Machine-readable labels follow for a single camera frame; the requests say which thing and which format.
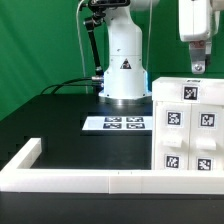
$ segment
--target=green screen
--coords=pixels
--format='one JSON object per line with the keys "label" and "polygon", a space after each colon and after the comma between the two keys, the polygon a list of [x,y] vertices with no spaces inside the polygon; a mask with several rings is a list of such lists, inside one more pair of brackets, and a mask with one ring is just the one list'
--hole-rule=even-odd
{"label": "green screen", "polygon": [[[83,76],[75,18],[77,5],[78,0],[0,1],[0,119],[45,87]],[[87,76],[94,75],[94,65],[82,21],[90,15],[88,9],[80,14]],[[149,12],[133,12],[132,17],[143,30],[145,66]],[[212,65],[203,78],[223,78],[223,30],[221,17],[219,33],[213,38]],[[106,26],[97,28],[95,33],[106,69]],[[188,44],[179,39],[177,0],[161,0],[153,11],[149,73],[150,81],[160,76],[194,76]],[[68,92],[85,93],[85,88],[67,87],[60,91]]]}

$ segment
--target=table surface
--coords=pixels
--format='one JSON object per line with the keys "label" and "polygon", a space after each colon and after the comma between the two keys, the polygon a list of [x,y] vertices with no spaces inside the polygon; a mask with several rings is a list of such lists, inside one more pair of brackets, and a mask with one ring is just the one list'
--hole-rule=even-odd
{"label": "table surface", "polygon": [[[0,122],[0,169],[31,137],[33,168],[150,169],[150,131],[82,131],[87,116],[151,116],[152,104],[113,106],[94,95],[40,95]],[[0,192],[0,223],[224,223],[224,196]]]}

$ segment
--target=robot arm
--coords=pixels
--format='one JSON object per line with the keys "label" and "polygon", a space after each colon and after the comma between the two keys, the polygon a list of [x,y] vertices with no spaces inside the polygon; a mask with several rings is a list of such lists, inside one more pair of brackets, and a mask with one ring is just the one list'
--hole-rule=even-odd
{"label": "robot arm", "polygon": [[212,37],[218,32],[223,0],[179,0],[179,31],[183,42],[189,42],[194,74],[203,74],[210,64]]}
{"label": "robot arm", "polygon": [[151,99],[147,71],[142,66],[142,31],[130,11],[149,10],[159,0],[90,0],[93,25],[106,22],[109,33],[109,68],[104,72],[100,101],[136,104]]}

